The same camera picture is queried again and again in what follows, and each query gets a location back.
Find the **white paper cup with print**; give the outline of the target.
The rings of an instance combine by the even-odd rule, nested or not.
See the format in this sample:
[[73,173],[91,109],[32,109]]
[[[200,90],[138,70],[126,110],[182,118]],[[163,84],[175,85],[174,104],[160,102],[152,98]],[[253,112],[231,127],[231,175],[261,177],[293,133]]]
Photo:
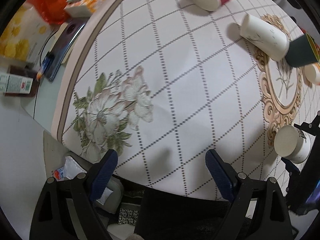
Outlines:
[[286,125],[279,129],[274,139],[277,155],[295,164],[301,164],[311,152],[311,137],[294,126]]

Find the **orange and white cup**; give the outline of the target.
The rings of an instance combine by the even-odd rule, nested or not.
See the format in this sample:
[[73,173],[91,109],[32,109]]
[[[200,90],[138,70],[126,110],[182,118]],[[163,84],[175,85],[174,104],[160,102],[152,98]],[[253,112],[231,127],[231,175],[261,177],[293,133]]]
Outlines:
[[319,63],[312,63],[304,67],[306,79],[315,85],[320,84],[320,66]]

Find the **dark green cup yellow inside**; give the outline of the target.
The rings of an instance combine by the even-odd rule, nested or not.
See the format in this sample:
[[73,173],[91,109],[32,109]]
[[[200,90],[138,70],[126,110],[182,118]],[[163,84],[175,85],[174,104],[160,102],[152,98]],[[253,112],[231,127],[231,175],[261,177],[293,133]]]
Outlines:
[[303,67],[319,61],[319,53],[313,38],[305,33],[289,44],[285,60],[291,67]]

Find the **white paper cup lying down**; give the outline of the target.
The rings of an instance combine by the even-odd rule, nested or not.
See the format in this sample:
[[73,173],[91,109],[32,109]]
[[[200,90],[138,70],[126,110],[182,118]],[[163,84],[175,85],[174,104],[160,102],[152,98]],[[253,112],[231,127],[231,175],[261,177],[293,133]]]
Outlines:
[[258,47],[273,61],[282,60],[289,50],[290,37],[276,15],[261,18],[246,14],[240,27],[240,36]]

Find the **white stool with papers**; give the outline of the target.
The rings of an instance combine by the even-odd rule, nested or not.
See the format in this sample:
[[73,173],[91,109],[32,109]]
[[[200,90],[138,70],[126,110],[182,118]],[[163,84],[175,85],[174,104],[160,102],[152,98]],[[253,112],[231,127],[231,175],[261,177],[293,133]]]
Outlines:
[[107,187],[100,199],[91,201],[92,182],[89,170],[94,165],[78,155],[68,152],[57,159],[57,164],[49,169],[48,178],[59,181],[61,187],[69,191],[69,198],[72,198],[75,205],[85,204],[88,207],[97,207],[115,214],[123,196],[123,186],[120,180],[110,178]]

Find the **patterned white tablecloth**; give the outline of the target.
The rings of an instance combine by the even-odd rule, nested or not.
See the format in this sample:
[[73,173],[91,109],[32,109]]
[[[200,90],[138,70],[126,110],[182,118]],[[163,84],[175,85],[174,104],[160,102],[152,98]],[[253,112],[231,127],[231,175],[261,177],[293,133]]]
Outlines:
[[319,87],[240,36],[247,14],[291,40],[309,20],[272,0],[230,0],[216,12],[192,0],[104,0],[67,61],[52,136],[90,163],[115,149],[116,175],[186,197],[221,199],[204,163],[211,148],[286,191],[274,136],[315,117]]

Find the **white labelled dark box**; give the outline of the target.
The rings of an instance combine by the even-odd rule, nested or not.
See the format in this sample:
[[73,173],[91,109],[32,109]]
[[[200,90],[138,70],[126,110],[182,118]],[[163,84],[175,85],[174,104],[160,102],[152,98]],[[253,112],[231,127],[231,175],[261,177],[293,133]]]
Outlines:
[[10,66],[7,72],[1,71],[1,94],[34,97],[40,85],[36,76],[37,72],[28,68]]

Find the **blue lighter pen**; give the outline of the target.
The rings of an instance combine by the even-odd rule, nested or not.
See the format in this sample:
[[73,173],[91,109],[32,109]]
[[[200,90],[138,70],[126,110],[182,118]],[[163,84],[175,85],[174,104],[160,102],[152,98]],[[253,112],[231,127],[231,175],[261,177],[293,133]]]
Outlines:
[[50,51],[46,54],[44,57],[44,60],[41,63],[40,70],[37,73],[36,80],[40,81],[43,77],[44,73],[47,71],[47,69],[51,66],[52,62],[54,60],[54,54]]

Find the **dark smartphone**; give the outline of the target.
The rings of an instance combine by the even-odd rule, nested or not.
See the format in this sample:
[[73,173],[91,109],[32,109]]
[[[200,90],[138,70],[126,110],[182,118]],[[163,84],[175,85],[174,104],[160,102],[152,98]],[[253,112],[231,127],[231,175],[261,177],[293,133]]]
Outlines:
[[63,59],[66,57],[67,52],[81,33],[87,21],[88,18],[72,19],[55,42],[50,51],[50,64],[48,64],[48,67],[44,72],[44,76],[49,82],[53,82],[55,79]]

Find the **yellow snack bag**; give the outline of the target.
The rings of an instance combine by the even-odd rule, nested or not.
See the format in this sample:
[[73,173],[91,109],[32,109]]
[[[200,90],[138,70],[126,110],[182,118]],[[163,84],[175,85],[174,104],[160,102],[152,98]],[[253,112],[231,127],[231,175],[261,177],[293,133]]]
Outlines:
[[51,33],[51,26],[35,7],[24,3],[1,35],[1,55],[34,63]]

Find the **orange patterned small box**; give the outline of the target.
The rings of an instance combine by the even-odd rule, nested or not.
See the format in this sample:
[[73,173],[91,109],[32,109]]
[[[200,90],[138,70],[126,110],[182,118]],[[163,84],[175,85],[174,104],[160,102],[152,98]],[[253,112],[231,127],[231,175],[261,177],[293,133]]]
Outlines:
[[69,3],[64,11],[72,18],[91,17],[104,0],[80,0]]

